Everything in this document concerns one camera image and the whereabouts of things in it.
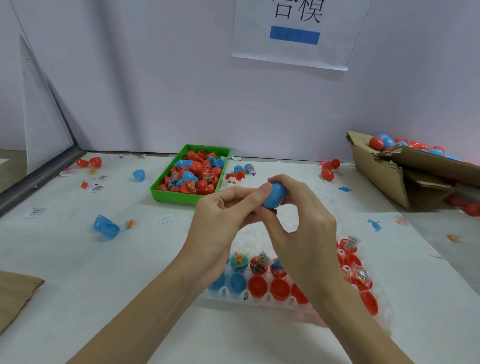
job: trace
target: blue stripe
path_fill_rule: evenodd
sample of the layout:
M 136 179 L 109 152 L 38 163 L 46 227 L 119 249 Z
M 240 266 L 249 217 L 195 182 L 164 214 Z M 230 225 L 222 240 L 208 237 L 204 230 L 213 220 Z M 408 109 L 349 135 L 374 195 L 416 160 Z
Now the blue stripe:
M 286 40 L 287 42 L 318 44 L 320 33 L 310 32 L 293 28 L 284 28 L 282 26 L 272 26 L 270 30 L 270 39 Z

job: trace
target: hand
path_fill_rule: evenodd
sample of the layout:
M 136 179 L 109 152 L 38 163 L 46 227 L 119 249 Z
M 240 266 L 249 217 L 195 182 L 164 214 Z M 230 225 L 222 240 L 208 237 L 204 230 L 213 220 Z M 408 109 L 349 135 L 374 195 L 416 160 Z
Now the hand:
M 202 290 L 222 275 L 237 232 L 261 221 L 255 211 L 271 193 L 272 185 L 266 183 L 258 189 L 230 187 L 198 201 L 179 256 L 193 266 Z
M 343 281 L 336 258 L 336 220 L 304 183 L 282 174 L 268 180 L 281 182 L 288 189 L 282 202 L 298 209 L 297 231 L 286 232 L 276 214 L 264 207 L 257 210 L 267 228 L 272 245 L 285 271 L 308 296 L 313 290 L 326 290 Z

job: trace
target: white table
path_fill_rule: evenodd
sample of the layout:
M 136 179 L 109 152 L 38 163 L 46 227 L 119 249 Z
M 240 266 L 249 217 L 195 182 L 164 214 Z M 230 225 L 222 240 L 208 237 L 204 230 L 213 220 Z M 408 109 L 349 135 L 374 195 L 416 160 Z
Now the white table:
M 46 280 L 0 337 L 0 364 L 65 363 L 168 265 L 187 236 L 194 208 L 158 203 L 132 177 L 144 168 L 156 178 L 171 158 L 101 157 L 99 172 L 110 177 L 103 191 L 81 189 L 93 176 L 76 169 L 73 177 L 55 178 L 0 219 L 0 269 Z M 415 362 L 478 362 L 480 297 L 445 260 L 429 254 L 432 249 L 413 227 L 395 223 L 400 214 L 353 166 L 342 166 L 344 176 L 332 185 L 320 180 L 314 164 L 255 166 L 258 185 L 278 173 L 306 182 L 335 207 L 340 232 L 355 231 L 363 239 L 398 321 L 393 339 Z M 353 191 L 339 191 L 341 186 Z M 46 211 L 24 219 L 32 207 Z M 174 222 L 159 225 L 159 216 L 172 213 Z M 134 219 L 137 225 L 104 241 L 92 226 L 98 214 L 118 224 Z M 368 219 L 380 221 L 382 231 L 375 233 Z M 262 244 L 268 239 L 266 232 L 257 238 Z M 329 329 L 301 322 L 291 312 L 200 301 L 150 363 L 227 361 L 349 362 Z

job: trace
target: forearm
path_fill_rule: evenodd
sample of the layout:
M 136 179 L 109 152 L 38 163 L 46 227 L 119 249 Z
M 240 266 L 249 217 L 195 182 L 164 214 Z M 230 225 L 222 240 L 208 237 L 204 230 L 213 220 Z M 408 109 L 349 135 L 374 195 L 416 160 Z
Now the forearm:
M 201 291 L 174 260 L 67 364 L 144 364 Z
M 413 363 L 375 321 L 357 291 L 342 281 L 329 292 L 313 295 L 311 302 L 354 364 Z

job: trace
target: egg tray slot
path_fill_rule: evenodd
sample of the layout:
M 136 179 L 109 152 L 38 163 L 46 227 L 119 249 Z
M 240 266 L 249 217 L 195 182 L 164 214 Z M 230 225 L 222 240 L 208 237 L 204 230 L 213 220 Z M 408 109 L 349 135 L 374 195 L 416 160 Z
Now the egg tray slot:
M 244 254 L 248 257 L 249 261 L 253 256 L 256 255 L 256 254 L 249 254 L 249 253 L 244 253 Z M 373 271 L 372 265 L 370 264 L 365 252 L 362 250 L 361 247 L 358 249 L 355 255 L 361 260 L 362 266 L 368 271 L 368 274 L 372 279 L 373 285 L 368 290 L 368 293 L 371 293 L 371 295 L 373 295 L 376 301 L 376 307 L 378 307 L 377 309 L 378 312 L 373 316 L 377 320 L 377 322 L 380 324 L 380 326 L 387 333 L 391 334 L 391 328 L 396 325 L 396 320 L 395 320 L 392 306 L 385 292 L 383 291 L 375 275 L 375 272 Z M 230 277 L 232 277 L 234 273 L 237 275 L 238 274 L 242 275 L 246 281 L 245 289 L 239 291 L 238 294 L 236 294 L 235 292 L 232 293 L 231 289 L 228 287 L 229 279 Z M 210 288 L 208 288 L 202 293 L 201 297 L 210 299 L 210 300 L 243 304 L 247 306 L 257 306 L 257 307 L 265 306 L 265 307 L 274 307 L 274 308 L 284 308 L 288 310 L 303 312 L 306 314 L 316 314 L 312 305 L 310 303 L 305 303 L 304 299 L 306 299 L 306 297 L 304 296 L 302 297 L 303 294 L 299 296 L 298 294 L 299 290 L 297 287 L 293 289 L 294 292 L 292 293 L 292 287 L 294 286 L 294 282 L 289 275 L 283 278 L 282 281 L 284 281 L 288 285 L 290 293 L 287 298 L 285 298 L 285 296 L 280 297 L 282 301 L 279 301 L 278 299 L 276 299 L 276 296 L 278 297 L 278 295 L 272 291 L 272 282 L 275 280 L 275 278 L 272 275 L 272 272 L 270 269 L 268 270 L 267 273 L 263 275 L 263 279 L 265 279 L 267 284 L 267 290 L 264 296 L 261 298 L 256 298 L 255 294 L 253 294 L 249 289 L 248 284 L 250 280 L 252 278 L 258 280 L 257 278 L 255 278 L 256 276 L 252 273 L 250 266 L 248 266 L 244 272 L 236 273 L 229 263 L 226 265 L 223 274 L 225 277 L 225 281 L 222 283 L 220 279 L 219 281 L 216 282 L 217 285 L 213 287 L 213 289 L 211 286 Z M 352 289 L 357 289 L 357 288 L 355 285 L 352 284 Z

